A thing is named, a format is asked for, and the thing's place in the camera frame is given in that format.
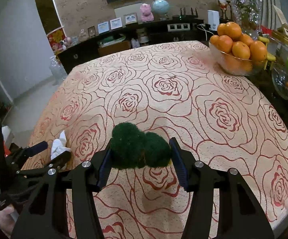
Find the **tiled floor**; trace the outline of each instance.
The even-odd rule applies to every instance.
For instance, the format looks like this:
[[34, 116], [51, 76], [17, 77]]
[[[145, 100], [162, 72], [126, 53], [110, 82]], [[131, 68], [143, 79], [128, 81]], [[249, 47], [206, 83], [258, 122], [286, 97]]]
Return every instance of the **tiled floor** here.
[[26, 147], [35, 124], [47, 105], [52, 94], [57, 90], [54, 78], [48, 78], [14, 101], [14, 106], [3, 121], [15, 135], [13, 142]]

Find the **white tissue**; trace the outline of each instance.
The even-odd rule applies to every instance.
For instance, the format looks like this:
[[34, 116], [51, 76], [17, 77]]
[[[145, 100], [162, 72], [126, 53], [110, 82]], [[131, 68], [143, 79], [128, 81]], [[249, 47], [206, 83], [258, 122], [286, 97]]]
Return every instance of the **white tissue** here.
[[71, 152], [71, 148], [65, 147], [67, 139], [64, 130], [60, 133], [59, 139], [55, 139], [51, 147], [51, 160], [62, 154], [64, 151]]

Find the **metal bolt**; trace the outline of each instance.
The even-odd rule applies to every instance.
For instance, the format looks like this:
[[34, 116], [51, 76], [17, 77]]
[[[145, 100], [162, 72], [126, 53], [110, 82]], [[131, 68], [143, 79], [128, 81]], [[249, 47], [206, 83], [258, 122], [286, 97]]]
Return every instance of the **metal bolt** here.
[[84, 168], [87, 168], [87, 167], [89, 167], [90, 165], [91, 165], [91, 162], [90, 162], [90, 161], [85, 161], [85, 162], [82, 163], [82, 167], [84, 167]]
[[232, 175], [237, 175], [237, 174], [238, 174], [238, 171], [237, 171], [237, 169], [235, 169], [235, 168], [231, 168], [231, 169], [229, 170], [229, 172], [230, 172]]
[[196, 161], [196, 162], [195, 162], [195, 166], [198, 167], [198, 168], [202, 168], [202, 167], [203, 167], [203, 162], [201, 162], [201, 161]]
[[48, 171], [48, 174], [49, 174], [49, 175], [54, 175], [54, 174], [55, 174], [55, 169], [54, 169], [54, 168], [50, 169], [50, 170]]

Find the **blue globe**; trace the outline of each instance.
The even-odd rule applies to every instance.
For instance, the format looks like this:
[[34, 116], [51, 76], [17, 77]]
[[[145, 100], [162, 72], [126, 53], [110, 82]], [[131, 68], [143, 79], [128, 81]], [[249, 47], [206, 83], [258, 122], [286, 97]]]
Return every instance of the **blue globe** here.
[[152, 4], [153, 11], [165, 15], [168, 13], [169, 10], [169, 3], [165, 0], [156, 0]]

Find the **dark green pom-pom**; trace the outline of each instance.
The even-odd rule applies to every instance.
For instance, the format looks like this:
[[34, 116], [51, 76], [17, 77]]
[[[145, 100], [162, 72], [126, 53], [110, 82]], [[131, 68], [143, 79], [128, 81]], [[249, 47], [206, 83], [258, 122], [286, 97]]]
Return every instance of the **dark green pom-pom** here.
[[172, 153], [170, 146], [163, 137], [153, 132], [147, 132], [144, 148], [145, 163], [149, 167], [165, 167], [168, 165]]
[[144, 167], [145, 133], [132, 123], [120, 123], [112, 130], [110, 147], [113, 167], [118, 169]]

